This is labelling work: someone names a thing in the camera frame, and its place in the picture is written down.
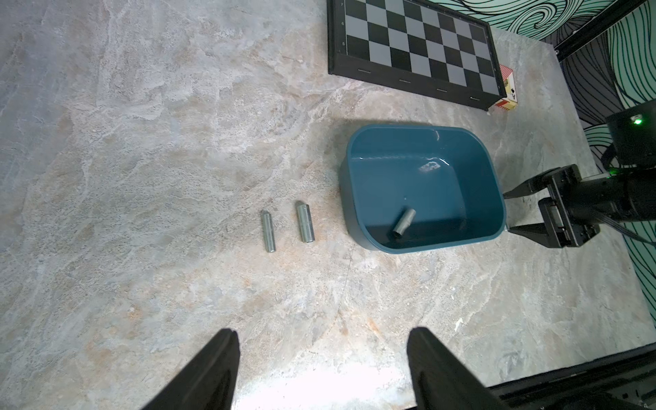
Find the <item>black grey chessboard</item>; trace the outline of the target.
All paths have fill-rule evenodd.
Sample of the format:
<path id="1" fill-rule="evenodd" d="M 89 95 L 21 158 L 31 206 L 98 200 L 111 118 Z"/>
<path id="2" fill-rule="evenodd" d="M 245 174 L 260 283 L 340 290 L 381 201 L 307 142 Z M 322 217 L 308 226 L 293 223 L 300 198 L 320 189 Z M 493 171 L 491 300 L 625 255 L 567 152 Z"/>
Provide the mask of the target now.
<path id="1" fill-rule="evenodd" d="M 488 110 L 506 97 L 488 23 L 428 1 L 327 4 L 328 72 Z"/>

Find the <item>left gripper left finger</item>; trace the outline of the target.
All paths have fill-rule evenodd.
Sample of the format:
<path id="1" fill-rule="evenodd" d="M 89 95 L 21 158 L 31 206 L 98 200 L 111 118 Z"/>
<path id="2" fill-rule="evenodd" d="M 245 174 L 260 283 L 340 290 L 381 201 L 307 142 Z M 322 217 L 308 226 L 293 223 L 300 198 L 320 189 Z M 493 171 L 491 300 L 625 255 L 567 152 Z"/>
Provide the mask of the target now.
<path id="1" fill-rule="evenodd" d="M 230 409 L 239 362 L 238 334 L 222 329 L 145 408 Z"/>

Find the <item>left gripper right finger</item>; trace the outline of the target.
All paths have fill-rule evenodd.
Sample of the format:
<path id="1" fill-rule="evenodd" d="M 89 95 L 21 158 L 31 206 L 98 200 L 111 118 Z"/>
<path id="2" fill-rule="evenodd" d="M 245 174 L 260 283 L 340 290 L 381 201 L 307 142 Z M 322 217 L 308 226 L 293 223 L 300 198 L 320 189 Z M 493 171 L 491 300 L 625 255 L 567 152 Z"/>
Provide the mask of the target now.
<path id="1" fill-rule="evenodd" d="M 418 409 L 506 409 L 425 327 L 409 333 L 408 365 Z"/>

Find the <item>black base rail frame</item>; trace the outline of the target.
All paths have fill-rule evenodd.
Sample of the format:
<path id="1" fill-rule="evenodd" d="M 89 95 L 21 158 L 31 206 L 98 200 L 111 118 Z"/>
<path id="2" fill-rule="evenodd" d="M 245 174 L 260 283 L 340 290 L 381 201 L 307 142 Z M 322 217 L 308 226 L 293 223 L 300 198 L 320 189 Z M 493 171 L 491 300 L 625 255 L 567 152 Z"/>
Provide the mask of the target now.
<path id="1" fill-rule="evenodd" d="M 512 409 L 654 409 L 655 345 L 490 387 Z"/>

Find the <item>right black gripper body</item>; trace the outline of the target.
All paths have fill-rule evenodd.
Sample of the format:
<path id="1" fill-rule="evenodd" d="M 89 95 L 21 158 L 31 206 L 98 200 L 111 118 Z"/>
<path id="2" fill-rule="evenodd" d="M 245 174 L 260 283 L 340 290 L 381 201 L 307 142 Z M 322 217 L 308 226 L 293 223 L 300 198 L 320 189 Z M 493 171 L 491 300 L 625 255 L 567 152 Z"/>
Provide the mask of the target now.
<path id="1" fill-rule="evenodd" d="M 538 203 L 543 223 L 536 242 L 550 249 L 578 248 L 601 231 L 598 224 L 576 220 L 568 203 L 569 191 L 581 181 L 577 165 L 554 168 L 536 178 L 548 197 Z"/>

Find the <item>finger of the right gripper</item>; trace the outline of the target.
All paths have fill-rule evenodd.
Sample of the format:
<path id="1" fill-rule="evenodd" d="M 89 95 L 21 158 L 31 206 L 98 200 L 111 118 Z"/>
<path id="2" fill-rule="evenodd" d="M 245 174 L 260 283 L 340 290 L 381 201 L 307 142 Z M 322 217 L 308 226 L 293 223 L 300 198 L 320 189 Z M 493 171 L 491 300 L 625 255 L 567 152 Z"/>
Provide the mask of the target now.
<path id="1" fill-rule="evenodd" d="M 539 191 L 544 190 L 547 187 L 546 177 L 549 173 L 555 171 L 555 168 L 549 169 L 545 172 L 542 172 L 534 177 L 526 179 L 511 191 L 505 192 L 503 194 L 504 199 L 514 199 L 524 196 L 531 196 L 538 193 Z"/>

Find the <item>silver socket three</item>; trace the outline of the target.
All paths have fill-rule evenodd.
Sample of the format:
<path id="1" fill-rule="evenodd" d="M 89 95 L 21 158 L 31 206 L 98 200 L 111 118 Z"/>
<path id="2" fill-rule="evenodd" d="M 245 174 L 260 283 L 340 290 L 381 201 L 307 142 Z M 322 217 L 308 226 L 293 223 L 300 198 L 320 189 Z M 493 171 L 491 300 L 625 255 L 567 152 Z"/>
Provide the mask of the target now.
<path id="1" fill-rule="evenodd" d="M 265 245 L 265 250 L 268 253 L 273 253 L 276 251 L 274 230 L 273 230 L 273 218 L 271 214 L 266 211 L 261 211 L 261 223 L 263 231 L 263 241 Z"/>

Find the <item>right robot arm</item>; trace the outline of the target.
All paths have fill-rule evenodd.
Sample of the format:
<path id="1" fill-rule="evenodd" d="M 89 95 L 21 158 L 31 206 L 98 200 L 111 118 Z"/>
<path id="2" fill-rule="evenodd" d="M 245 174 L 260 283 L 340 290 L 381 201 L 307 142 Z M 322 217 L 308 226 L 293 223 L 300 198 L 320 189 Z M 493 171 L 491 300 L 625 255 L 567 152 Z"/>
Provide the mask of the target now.
<path id="1" fill-rule="evenodd" d="M 602 156 L 606 173 L 584 179 L 577 165 L 542 172 L 503 194 L 506 199 L 547 190 L 538 202 L 543 222 L 509 227 L 510 233 L 550 249 L 578 248 L 607 225 L 635 241 L 654 240 L 624 227 L 655 220 L 655 102 L 606 118 L 613 143 Z"/>

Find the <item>silver socket four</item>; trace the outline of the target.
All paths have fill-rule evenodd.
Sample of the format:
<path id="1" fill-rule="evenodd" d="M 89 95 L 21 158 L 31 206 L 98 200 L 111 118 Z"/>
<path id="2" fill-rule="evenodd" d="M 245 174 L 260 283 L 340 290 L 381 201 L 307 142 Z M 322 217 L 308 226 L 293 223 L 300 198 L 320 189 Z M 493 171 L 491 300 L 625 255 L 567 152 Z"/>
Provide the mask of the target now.
<path id="1" fill-rule="evenodd" d="M 416 211 L 413 208 L 405 209 L 401 215 L 401 218 L 398 220 L 392 230 L 392 234 L 395 238 L 401 238 L 404 235 L 406 230 L 408 230 L 408 227 L 412 225 L 415 215 Z"/>

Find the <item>silver socket one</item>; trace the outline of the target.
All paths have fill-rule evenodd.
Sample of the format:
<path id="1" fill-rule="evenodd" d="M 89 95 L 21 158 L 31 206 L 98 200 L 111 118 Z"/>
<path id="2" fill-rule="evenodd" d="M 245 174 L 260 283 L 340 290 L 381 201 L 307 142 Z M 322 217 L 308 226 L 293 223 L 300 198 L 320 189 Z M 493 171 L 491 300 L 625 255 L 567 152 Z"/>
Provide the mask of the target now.
<path id="1" fill-rule="evenodd" d="M 309 205 L 303 201 L 297 201 L 296 211 L 302 242 L 306 244 L 314 242 L 314 226 Z"/>

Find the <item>small red card box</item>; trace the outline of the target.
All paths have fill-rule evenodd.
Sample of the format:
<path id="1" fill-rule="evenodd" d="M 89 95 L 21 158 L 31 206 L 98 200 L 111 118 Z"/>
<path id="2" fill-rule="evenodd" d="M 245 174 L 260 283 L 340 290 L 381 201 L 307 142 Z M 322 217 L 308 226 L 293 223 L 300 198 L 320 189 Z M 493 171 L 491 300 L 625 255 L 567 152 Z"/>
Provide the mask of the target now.
<path id="1" fill-rule="evenodd" d="M 505 109 L 506 111 L 510 111 L 518 106 L 518 98 L 517 98 L 516 86 L 514 81 L 514 70 L 504 65 L 500 66 L 500 70 L 502 73 L 503 85 L 505 88 L 506 96 L 499 99 L 495 103 L 495 107 L 498 107 L 500 109 Z"/>

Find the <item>teal plastic storage tray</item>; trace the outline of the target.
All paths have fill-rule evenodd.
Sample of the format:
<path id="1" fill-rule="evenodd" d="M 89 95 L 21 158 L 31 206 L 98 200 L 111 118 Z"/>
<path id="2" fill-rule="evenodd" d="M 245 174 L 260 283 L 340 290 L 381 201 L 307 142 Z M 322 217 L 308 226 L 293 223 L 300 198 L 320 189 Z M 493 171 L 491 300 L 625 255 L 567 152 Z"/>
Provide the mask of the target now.
<path id="1" fill-rule="evenodd" d="M 490 153 L 463 128 L 364 126 L 350 137 L 338 180 L 348 234 L 365 249 L 399 255 L 476 244 L 506 227 Z M 415 218 L 395 238 L 406 208 Z"/>

